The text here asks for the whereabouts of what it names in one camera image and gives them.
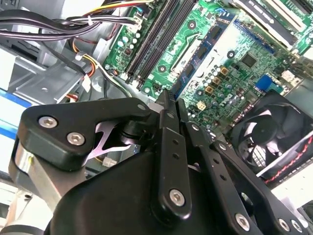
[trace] metal bolt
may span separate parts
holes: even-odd
[[[239,224],[239,226],[245,230],[245,231],[249,231],[250,230],[250,224],[248,222],[248,220],[242,215],[242,214],[236,214],[235,215],[236,221]]]
[[[199,131],[199,127],[198,127],[197,125],[195,125],[195,124],[192,124],[192,128],[193,128],[194,130],[196,130],[196,131]]]
[[[300,227],[300,225],[296,221],[291,220],[291,223],[294,226],[294,228],[298,230],[298,232],[302,233],[302,228]]]
[[[290,228],[288,224],[283,219],[279,219],[278,222],[284,230],[286,230],[287,232],[290,232]]]
[[[226,151],[226,147],[225,147],[225,145],[223,145],[222,143],[220,143],[220,144],[219,144],[219,146],[220,146],[221,150]]]
[[[85,137],[77,132],[72,132],[67,135],[67,141],[70,144],[81,146],[85,143]]]
[[[169,116],[170,118],[174,118],[174,115],[171,113],[167,113],[167,116]]]
[[[137,107],[138,107],[139,109],[141,109],[141,110],[146,110],[146,107],[143,106],[142,104],[138,104]]]
[[[41,117],[38,120],[39,125],[41,125],[44,128],[54,128],[58,125],[58,121],[54,119],[53,117]]]
[[[177,189],[172,189],[170,191],[170,198],[172,202],[178,207],[182,207],[183,205],[185,205],[185,197]]]

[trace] pcie slot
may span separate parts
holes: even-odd
[[[183,94],[197,70],[207,67],[210,52],[235,20],[235,15],[226,12],[222,13],[216,19],[215,25],[210,28],[200,46],[178,77],[176,83],[172,86],[171,92],[174,94],[175,99],[178,99]]]
[[[313,12],[313,6],[307,0],[291,0],[304,14],[311,14]]]
[[[264,0],[277,15],[285,19],[286,23],[299,32],[302,32],[307,26],[302,22],[301,18],[289,10],[280,0]]]
[[[233,0],[233,2],[257,20],[271,35],[288,49],[292,49],[292,45],[295,44],[297,38],[256,0]]]

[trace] cooling fan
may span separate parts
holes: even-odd
[[[233,127],[227,137],[237,155],[258,173],[305,137],[312,129],[311,124],[312,119],[308,115],[275,91],[270,91]],[[263,175],[264,178],[272,177],[302,148],[303,144],[291,151]]]

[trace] motherboard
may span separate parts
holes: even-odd
[[[156,0],[129,15],[137,24],[120,29],[105,68],[151,100],[183,98],[214,138],[312,75],[311,0]]]

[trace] green circuit board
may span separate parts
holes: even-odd
[[[298,41],[293,49],[288,51],[259,26],[250,27],[254,31],[254,34],[251,34],[246,29],[250,22],[241,24],[246,13],[238,10],[237,20],[230,25],[227,32],[223,33],[214,50],[210,52],[212,60],[207,69],[200,71],[199,74],[196,73],[180,96],[185,100],[191,121],[204,125],[207,129],[214,130],[215,133],[223,132],[225,128],[238,121],[245,112],[249,111],[253,103],[265,94],[255,86],[265,75],[275,81],[270,88],[278,93],[284,94],[286,88],[287,90],[292,88],[288,81],[280,79],[280,75],[296,60],[292,51],[296,49],[298,55],[302,55],[311,46],[313,14],[303,14],[290,0],[281,1],[307,26],[303,32],[294,34]],[[147,34],[160,8],[160,4],[156,5],[149,20],[144,21],[140,30],[141,35]],[[156,100],[163,89],[170,90],[182,69],[214,25],[218,15],[226,10],[227,8],[224,9],[220,1],[199,0],[140,90],[152,100]],[[133,9],[131,14],[135,15],[136,10]],[[280,22],[290,29],[282,20]],[[123,37],[129,38],[130,41],[121,47],[118,43],[123,41]],[[129,48],[133,38],[135,38],[135,33],[124,26],[104,63],[111,69],[117,70],[125,79],[127,65],[138,48],[135,45],[130,55],[125,54],[125,49]],[[232,58],[228,55],[230,51],[234,52]]]

